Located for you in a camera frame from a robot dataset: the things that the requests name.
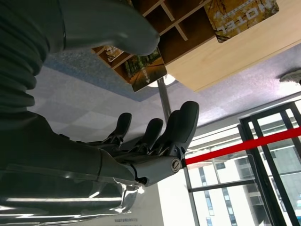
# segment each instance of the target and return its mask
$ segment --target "red rope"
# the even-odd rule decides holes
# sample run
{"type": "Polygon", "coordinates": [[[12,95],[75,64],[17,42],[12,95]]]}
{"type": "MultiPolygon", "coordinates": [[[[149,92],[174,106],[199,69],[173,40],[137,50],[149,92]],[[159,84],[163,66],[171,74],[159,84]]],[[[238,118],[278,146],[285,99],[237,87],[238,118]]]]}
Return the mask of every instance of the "red rope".
{"type": "Polygon", "coordinates": [[[296,129],[289,129],[287,131],[275,133],[272,135],[269,135],[266,137],[260,137],[258,139],[254,140],[248,140],[241,144],[233,145],[231,147],[226,147],[213,152],[209,152],[206,154],[202,154],[196,157],[192,157],[189,159],[186,159],[186,165],[197,163],[200,161],[206,161],[208,159],[213,159],[220,156],[227,155],[227,154],[232,154],[235,152],[240,152],[247,149],[256,148],[258,146],[266,145],[270,143],[275,143],[277,141],[281,140],[286,140],[290,139],[292,137],[298,137],[301,136],[301,127],[298,127],[296,129]]]}

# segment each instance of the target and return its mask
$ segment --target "wooden shelf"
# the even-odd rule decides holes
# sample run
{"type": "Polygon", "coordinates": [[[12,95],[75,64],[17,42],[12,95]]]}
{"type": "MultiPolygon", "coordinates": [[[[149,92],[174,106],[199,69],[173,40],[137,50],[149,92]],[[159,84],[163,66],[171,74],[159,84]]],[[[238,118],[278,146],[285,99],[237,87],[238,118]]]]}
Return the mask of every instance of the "wooden shelf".
{"type": "Polygon", "coordinates": [[[174,16],[176,21],[180,22],[210,1],[210,0],[165,0],[164,3],[174,16]]]}
{"type": "Polygon", "coordinates": [[[104,51],[103,46],[96,47],[92,49],[92,53],[96,53],[97,55],[100,55],[103,51],[104,51]]]}
{"type": "Polygon", "coordinates": [[[131,58],[132,56],[133,56],[133,54],[123,52],[120,56],[118,56],[116,59],[111,62],[111,67],[112,67],[112,69],[114,70],[114,69],[118,67],[119,65],[121,65],[124,62],[131,58]]]}
{"type": "Polygon", "coordinates": [[[146,18],[160,35],[162,35],[174,26],[173,22],[161,6],[155,8],[146,16],[146,18]]]}
{"type": "Polygon", "coordinates": [[[215,36],[204,8],[187,17],[179,26],[188,38],[187,41],[174,27],[162,35],[158,44],[163,60],[167,65],[215,36]]]}
{"type": "Polygon", "coordinates": [[[138,10],[140,14],[146,16],[159,6],[160,3],[163,1],[164,0],[132,0],[132,3],[134,7],[138,10]]]}
{"type": "MultiPolygon", "coordinates": [[[[160,34],[158,48],[166,65],[215,36],[203,7],[209,1],[132,0],[134,8],[160,34]]],[[[94,48],[92,52],[129,82],[124,63],[133,55],[122,53],[110,63],[103,47],[94,48]]]]}

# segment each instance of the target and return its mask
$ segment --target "plastic wrap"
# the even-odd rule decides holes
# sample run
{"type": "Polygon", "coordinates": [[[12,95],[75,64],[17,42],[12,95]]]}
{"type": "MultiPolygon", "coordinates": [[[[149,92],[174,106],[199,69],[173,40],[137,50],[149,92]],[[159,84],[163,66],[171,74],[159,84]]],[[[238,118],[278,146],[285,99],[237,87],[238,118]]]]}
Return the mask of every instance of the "plastic wrap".
{"type": "Polygon", "coordinates": [[[128,213],[134,181],[26,166],[0,170],[0,225],[62,225],[128,213]]]}

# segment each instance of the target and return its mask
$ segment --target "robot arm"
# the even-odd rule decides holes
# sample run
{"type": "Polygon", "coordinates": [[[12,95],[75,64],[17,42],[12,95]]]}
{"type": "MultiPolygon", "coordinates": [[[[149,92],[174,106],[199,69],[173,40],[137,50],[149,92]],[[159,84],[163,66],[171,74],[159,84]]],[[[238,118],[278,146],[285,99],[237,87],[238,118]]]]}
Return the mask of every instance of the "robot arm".
{"type": "MultiPolygon", "coordinates": [[[[149,154],[117,161],[55,134],[45,118],[26,111],[35,102],[26,90],[35,86],[35,76],[48,53],[106,44],[135,55],[155,50],[158,34],[121,1],[0,0],[0,36],[0,224],[68,222],[127,210],[137,182],[149,186],[177,172],[184,144],[195,129],[190,124],[190,131],[161,139],[149,154]]],[[[196,126],[198,106],[193,109],[196,126]]]]}

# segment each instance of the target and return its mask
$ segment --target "ceiling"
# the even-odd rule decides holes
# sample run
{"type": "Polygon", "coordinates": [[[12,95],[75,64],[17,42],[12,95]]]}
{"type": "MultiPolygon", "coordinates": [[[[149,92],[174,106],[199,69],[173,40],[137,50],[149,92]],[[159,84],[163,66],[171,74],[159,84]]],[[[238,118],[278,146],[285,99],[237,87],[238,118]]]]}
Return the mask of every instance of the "ceiling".
{"type": "MultiPolygon", "coordinates": [[[[74,59],[75,56],[69,56],[72,54],[58,54],[55,56],[55,61],[66,67],[66,60],[62,58],[74,59]]],[[[90,52],[77,53],[76,62],[81,58],[84,61],[84,57],[89,54],[93,57],[90,52]]],[[[36,105],[29,110],[45,116],[54,132],[82,141],[106,138],[115,128],[118,116],[123,112],[131,112],[133,115],[127,140],[143,134],[152,118],[164,119],[156,88],[134,93],[130,85],[123,81],[115,83],[119,79],[117,76],[106,79],[106,85],[100,85],[101,78],[115,74],[103,67],[98,72],[100,78],[97,78],[97,82],[95,83],[88,79],[97,76],[96,73],[89,74],[89,65],[80,69],[78,65],[81,67],[84,64],[76,65],[74,60],[72,62],[73,65],[71,72],[62,73],[60,72],[61,70],[49,68],[51,64],[48,61],[37,76],[37,87],[29,91],[36,100],[36,105]],[[70,73],[85,76],[70,76],[70,73]]],[[[167,87],[167,91],[172,110],[179,109],[187,100],[199,103],[198,125],[201,126],[299,92],[301,87],[299,85],[278,82],[281,75],[299,68],[301,68],[301,45],[198,93],[194,93],[179,82],[167,87]]]]}

